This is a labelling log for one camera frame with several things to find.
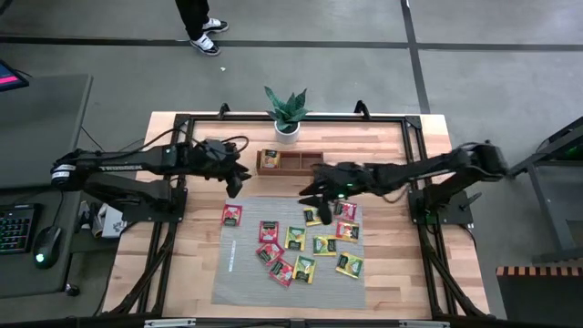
wooden tabletop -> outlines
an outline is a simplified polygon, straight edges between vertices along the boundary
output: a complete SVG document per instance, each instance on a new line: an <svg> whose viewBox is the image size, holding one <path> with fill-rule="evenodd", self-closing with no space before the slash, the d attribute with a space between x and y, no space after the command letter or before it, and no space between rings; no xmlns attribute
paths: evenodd
<svg viewBox="0 0 583 328"><path fill-rule="evenodd" d="M146 141L172 127L175 112L154 112ZM429 157L451 150L445 118L422 115L424 140ZM405 163L401 129L394 123L302 122L300 139L294 145L274 141L271 122L197 122L195 138L227 138L245 135L251 142L240 163L255 175L257 150L318 150L328 163L338 161ZM167 138L157 144L169 143ZM138 179L159 179L139 172ZM297 197L310 177L253 176L244 182L241 197ZM406 198L387 204L374 195L351 198L363 208L363 243L367 310L218 305L211 302L215 270L219 261L220 216L227 198L226 184L187 177L189 198L184 221L174 246L164 306L165 316L323 318L323 319L426 319L430 318L424 269L415 226L410 222ZM395 198L400 191L387 197ZM144 271L153 224L139 223L125 233L111 273L104 311L121 302ZM474 245L457 226L444 226L450 271L474 304L488 312L486 294ZM436 279L442 309L444 288ZM158 276L152 283L149 306L154 302Z"/></svg>

wooden tray with compartments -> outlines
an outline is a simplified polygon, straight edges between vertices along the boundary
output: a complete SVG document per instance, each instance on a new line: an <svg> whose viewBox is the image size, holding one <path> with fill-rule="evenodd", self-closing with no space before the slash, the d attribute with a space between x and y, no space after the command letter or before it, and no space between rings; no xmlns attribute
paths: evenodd
<svg viewBox="0 0 583 328"><path fill-rule="evenodd" d="M324 154L320 151L278 151L278 168L261 166L261 151L257 151L257 174L271 176L311 176L312 164L323 163Z"/></svg>

concrete floor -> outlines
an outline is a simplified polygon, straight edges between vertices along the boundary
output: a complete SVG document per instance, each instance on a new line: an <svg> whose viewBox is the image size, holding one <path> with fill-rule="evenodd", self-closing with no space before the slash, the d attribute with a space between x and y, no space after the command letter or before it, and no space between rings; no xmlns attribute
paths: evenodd
<svg viewBox="0 0 583 328"><path fill-rule="evenodd" d="M583 42L578 19L583 4L577 0L409 4L418 42ZM210 5L211 15L231 24L216 37L220 40L407 40L399 0L211 0ZM185 38L169 0L19 0L0 17L0 34ZM269 107L264 85L281 93L307 87L309 108L316 111L349 112L362 99L377 113L420 113L406 49L229 46L221 56L206 58L184 46L0 44L0 57L34 76L91 74L84 125L106 149L142 138L155 110L217 110L222 102L233 110L264 110ZM420 51L419 57L431 113L445 114L452 144L489 138L510 165L583 113L580 52ZM82 144L90 146L86 139ZM471 188L484 193L472 205L478 257L491 312L502 318L496 266L529 265L532 255L554 250L525 178ZM92 314L95 303L79 306L75 315ZM70 312L39 317L65 315Z"/></svg>

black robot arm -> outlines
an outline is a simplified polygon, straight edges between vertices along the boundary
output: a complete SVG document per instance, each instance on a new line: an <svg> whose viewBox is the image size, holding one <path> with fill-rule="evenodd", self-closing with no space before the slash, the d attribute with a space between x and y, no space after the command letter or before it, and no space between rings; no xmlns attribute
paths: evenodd
<svg viewBox="0 0 583 328"><path fill-rule="evenodd" d="M157 175L185 174L225 180L227 193L234 198L242 182L251 177L248 169L237 163L239 158L240 151L235 143L216 139L197 142L194 146L190 142L179 142L145 151L77 149L56 161L51 169L52 185L63 191L83 190L118 210L125 210L129 204L139 205L144 210L173 212L186 197L185 190L172 188L167 180L143 182L107 173L146 170Z"/></svg>
<svg viewBox="0 0 583 328"><path fill-rule="evenodd" d="M313 170L313 183L300 192L301 196L310 197L301 199L300 203L318 208L322 222L330 224L329 202L365 192L383 197L408 182L454 172L441 184L424 189L424 206L431 209L477 181L502 179L506 163L498 147L489 143L468 143L450 153L411 164L365 163L361 166L342 162L336 166L317 164Z"/></svg>

tea bag packet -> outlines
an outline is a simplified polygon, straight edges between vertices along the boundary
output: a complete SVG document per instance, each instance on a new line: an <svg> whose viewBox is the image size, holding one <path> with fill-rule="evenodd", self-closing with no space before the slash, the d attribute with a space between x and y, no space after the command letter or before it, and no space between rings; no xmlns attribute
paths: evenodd
<svg viewBox="0 0 583 328"><path fill-rule="evenodd" d="M240 216L243 213L243 207L240 205L225 204L222 210L222 218L220 219L222 225L228 227L236 227L240 225Z"/></svg>
<svg viewBox="0 0 583 328"><path fill-rule="evenodd" d="M280 166L280 152L277 150L264 149L261 152L261 167L266 169L277 169Z"/></svg>
<svg viewBox="0 0 583 328"><path fill-rule="evenodd" d="M277 221L261 221L259 223L259 242L277 242L280 223Z"/></svg>
<svg viewBox="0 0 583 328"><path fill-rule="evenodd" d="M336 271L358 279L363 270L364 260L343 251L336 263Z"/></svg>
<svg viewBox="0 0 583 328"><path fill-rule="evenodd" d="M356 216L356 204L348 201L337 200L334 203L334 218L354 222Z"/></svg>
<svg viewBox="0 0 583 328"><path fill-rule="evenodd" d="M261 247L255 251L260 260L265 263L265 265L272 265L277 259L279 259L285 251L277 243L267 243L261 245Z"/></svg>
<svg viewBox="0 0 583 328"><path fill-rule="evenodd" d="M316 271L316 260L304 256L298 256L293 267L293 279L312 283L313 274Z"/></svg>
<svg viewBox="0 0 583 328"><path fill-rule="evenodd" d="M336 236L314 236L313 237L314 256L335 256Z"/></svg>
<svg viewBox="0 0 583 328"><path fill-rule="evenodd" d="M270 269L270 277L284 287L290 287L293 278L293 267L288 262L278 259Z"/></svg>
<svg viewBox="0 0 583 328"><path fill-rule="evenodd" d="M306 244L306 230L304 228L288 227L285 234L285 248L293 251L303 251Z"/></svg>
<svg viewBox="0 0 583 328"><path fill-rule="evenodd" d="M308 227L322 224L322 220L318 215L318 210L314 208L305 208L303 209L303 218L306 220L306 225Z"/></svg>
<svg viewBox="0 0 583 328"><path fill-rule="evenodd" d="M342 241L358 242L359 229L358 223L338 222L336 237Z"/></svg>

